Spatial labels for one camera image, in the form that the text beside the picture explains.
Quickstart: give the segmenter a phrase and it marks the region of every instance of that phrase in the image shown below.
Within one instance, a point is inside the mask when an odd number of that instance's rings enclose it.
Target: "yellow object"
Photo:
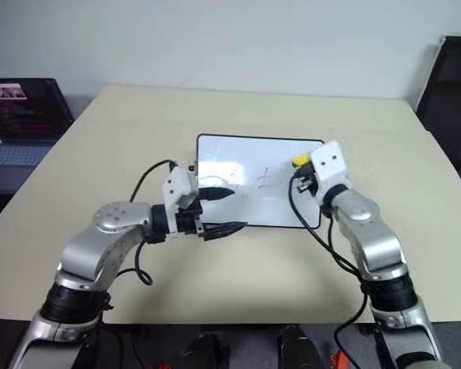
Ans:
[[[302,154],[292,159],[292,163],[296,167],[301,167],[302,165],[306,164],[308,161],[309,161],[309,156],[307,156],[306,152],[303,152]]]

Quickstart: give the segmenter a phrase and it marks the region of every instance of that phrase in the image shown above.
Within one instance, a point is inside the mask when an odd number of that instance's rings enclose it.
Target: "tabletop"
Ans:
[[[461,321],[461,181],[406,102],[130,86],[106,88],[1,213],[0,317],[30,319],[68,240],[103,204],[127,200],[156,161],[191,164],[201,133],[340,141],[353,187],[376,200],[401,240],[430,318]],[[161,203],[166,176],[154,172],[138,201]],[[352,260],[336,224],[333,242]],[[141,265],[154,284],[117,279],[107,322],[336,322],[362,299],[358,282],[300,229],[182,236],[146,246]],[[369,311],[361,321],[372,321]]]

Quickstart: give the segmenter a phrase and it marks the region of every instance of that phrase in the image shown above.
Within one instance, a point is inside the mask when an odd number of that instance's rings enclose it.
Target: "white wall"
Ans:
[[[0,77],[407,98],[461,0],[0,0]]]

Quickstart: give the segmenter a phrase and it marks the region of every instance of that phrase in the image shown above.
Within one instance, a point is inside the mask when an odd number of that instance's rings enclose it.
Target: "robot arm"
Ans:
[[[362,290],[380,329],[387,367],[441,368],[441,352],[420,296],[415,294],[400,241],[377,204],[351,189],[340,144],[333,141],[294,159],[299,191],[310,191],[349,241]]]
[[[194,174],[181,167],[171,168],[163,192],[164,204],[152,207],[134,202],[103,206],[92,223],[68,242],[46,302],[33,317],[9,368],[72,367],[83,344],[95,334],[101,312],[112,308],[108,289],[135,245],[163,242],[167,234],[182,233],[198,234],[207,241],[246,225],[202,224],[200,200],[217,200],[233,192],[198,191]]]

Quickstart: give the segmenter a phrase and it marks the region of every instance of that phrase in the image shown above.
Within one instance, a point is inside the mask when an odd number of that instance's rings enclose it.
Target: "floor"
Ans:
[[[0,320],[0,367],[4,367],[26,321]],[[336,324],[302,324],[302,329],[315,343],[325,364],[336,352],[333,331]],[[434,324],[444,360],[453,369],[461,368],[461,322]],[[174,363],[193,339],[202,333],[215,333],[228,359],[221,369],[277,368],[277,338],[283,325],[114,325],[123,335],[125,368],[141,367],[135,360],[130,339],[134,340],[147,369],[157,362]],[[374,339],[368,335],[370,324],[359,324],[342,333],[342,342],[363,369],[380,367]],[[96,368],[118,368],[119,343],[110,331],[103,331]]]

